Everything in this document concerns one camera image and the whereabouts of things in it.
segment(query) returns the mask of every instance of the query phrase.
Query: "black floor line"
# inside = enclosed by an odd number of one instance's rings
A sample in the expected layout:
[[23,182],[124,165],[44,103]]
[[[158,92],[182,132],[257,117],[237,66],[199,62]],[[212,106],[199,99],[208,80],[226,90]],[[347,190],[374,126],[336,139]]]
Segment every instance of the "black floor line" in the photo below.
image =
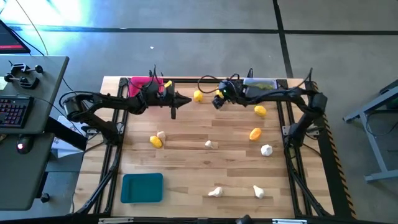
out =
[[[7,24],[15,31],[34,30],[30,24]],[[120,28],[35,25],[44,32],[109,33],[197,33],[197,34],[302,34],[302,35],[398,35],[398,30],[285,30],[285,29],[218,29],[218,28]]]
[[284,32],[303,35],[398,35],[398,30],[284,30]]
[[[14,31],[32,30],[28,25],[8,25]],[[97,28],[35,25],[44,32],[106,32],[106,33],[191,33],[191,34],[277,34],[276,29],[197,29],[197,28]]]
[[284,24],[282,22],[282,15],[280,14],[278,0],[273,0],[272,2],[274,3],[276,23],[278,25],[279,40],[280,40],[280,46],[282,48],[282,56],[284,58],[286,76],[287,78],[293,78],[293,70],[292,70],[292,65],[290,64],[289,51],[287,50],[286,36],[284,32]]

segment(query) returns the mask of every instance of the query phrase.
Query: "teal tray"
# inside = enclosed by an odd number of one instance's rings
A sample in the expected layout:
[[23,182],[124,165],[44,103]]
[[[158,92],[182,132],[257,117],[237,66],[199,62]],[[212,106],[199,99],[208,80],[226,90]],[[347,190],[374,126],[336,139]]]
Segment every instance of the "teal tray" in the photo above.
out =
[[126,174],[123,177],[122,203],[151,203],[163,199],[163,175]]

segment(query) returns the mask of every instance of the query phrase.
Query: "black clamp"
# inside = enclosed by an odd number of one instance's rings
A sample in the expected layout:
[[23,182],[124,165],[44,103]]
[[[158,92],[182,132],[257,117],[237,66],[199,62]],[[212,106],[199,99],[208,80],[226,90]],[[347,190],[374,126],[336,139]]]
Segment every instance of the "black clamp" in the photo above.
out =
[[13,64],[10,62],[10,64],[11,64],[11,70],[9,73],[7,73],[4,76],[4,81],[6,82],[18,81],[20,87],[28,90],[34,90],[37,87],[40,81],[38,78],[35,77],[32,82],[29,82],[28,79],[25,77],[16,78],[15,76],[19,72],[25,74],[29,74],[30,72],[43,73],[43,67],[41,67],[40,65],[36,65],[35,68],[29,68],[29,66],[27,66],[24,63]]

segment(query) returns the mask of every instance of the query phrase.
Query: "computer mouse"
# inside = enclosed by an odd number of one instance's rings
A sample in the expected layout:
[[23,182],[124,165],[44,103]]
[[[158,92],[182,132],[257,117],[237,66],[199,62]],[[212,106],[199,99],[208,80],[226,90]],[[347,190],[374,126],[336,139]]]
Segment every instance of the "computer mouse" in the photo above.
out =
[[31,134],[20,134],[17,142],[17,152],[27,154],[32,150],[34,136]]

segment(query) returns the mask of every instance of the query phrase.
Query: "gray metal table leg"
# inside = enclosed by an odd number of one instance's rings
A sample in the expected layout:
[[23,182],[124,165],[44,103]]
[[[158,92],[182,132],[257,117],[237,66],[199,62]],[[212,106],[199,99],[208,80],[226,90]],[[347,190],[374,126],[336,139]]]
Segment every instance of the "gray metal table leg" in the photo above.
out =
[[366,104],[361,109],[349,114],[348,116],[345,116],[343,118],[343,120],[346,123],[348,123],[355,118],[359,118],[359,115],[361,113],[363,113],[363,112],[366,113],[368,111],[375,110],[375,109],[379,108],[380,106],[385,105],[388,101],[393,100],[397,96],[398,96],[398,86],[387,91],[385,94],[378,96],[376,99],[372,100],[370,103]]
[[365,175],[365,181],[369,183],[375,180],[388,179],[391,177],[398,177],[398,170],[390,170],[390,171],[380,172],[377,174]]
[[376,160],[377,160],[377,163],[379,164],[380,170],[381,170],[381,172],[386,172],[387,167],[386,167],[386,164],[384,163],[383,157],[381,156],[380,149],[379,149],[379,146],[377,145],[376,139],[371,133],[369,133],[368,129],[366,128],[366,124],[367,124],[367,120],[368,120],[366,118],[366,114],[364,112],[362,112],[360,114],[360,117],[361,117],[363,128],[365,129],[365,132],[368,135],[369,142],[371,143],[374,155],[376,156]]
[[387,170],[386,164],[384,163],[384,159],[381,156],[379,146],[377,145],[376,138],[368,131],[371,131],[370,127],[366,127],[368,124],[367,114],[371,111],[378,109],[379,107],[385,105],[389,101],[398,97],[398,86],[393,89],[385,92],[381,96],[372,100],[370,103],[363,106],[361,109],[355,111],[354,113],[345,116],[343,120],[348,123],[356,118],[361,118],[362,125],[368,135],[369,142],[371,144],[374,155],[376,156],[377,163],[379,164],[380,173],[365,175],[365,181],[371,182],[375,180],[388,179],[391,177],[398,177],[398,170]]

